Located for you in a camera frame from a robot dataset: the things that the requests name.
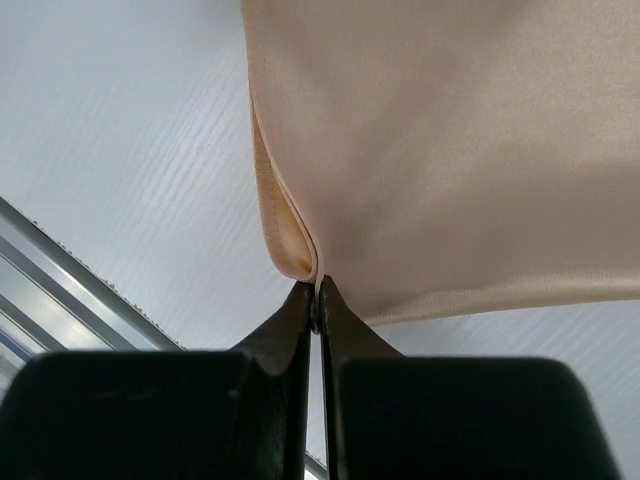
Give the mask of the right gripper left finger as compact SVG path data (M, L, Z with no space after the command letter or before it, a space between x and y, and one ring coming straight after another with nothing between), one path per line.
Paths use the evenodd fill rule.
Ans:
M300 479L313 290L226 351L50 353L1 406L5 479Z

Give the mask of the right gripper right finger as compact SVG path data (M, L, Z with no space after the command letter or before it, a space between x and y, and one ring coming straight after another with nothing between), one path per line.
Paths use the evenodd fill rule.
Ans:
M616 479L583 384L526 357L407 357L347 306L317 300L333 479Z

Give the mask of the orange cloth napkin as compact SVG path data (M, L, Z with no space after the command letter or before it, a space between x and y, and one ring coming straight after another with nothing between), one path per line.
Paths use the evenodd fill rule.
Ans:
M639 295L635 1L245 1L274 265L373 324Z

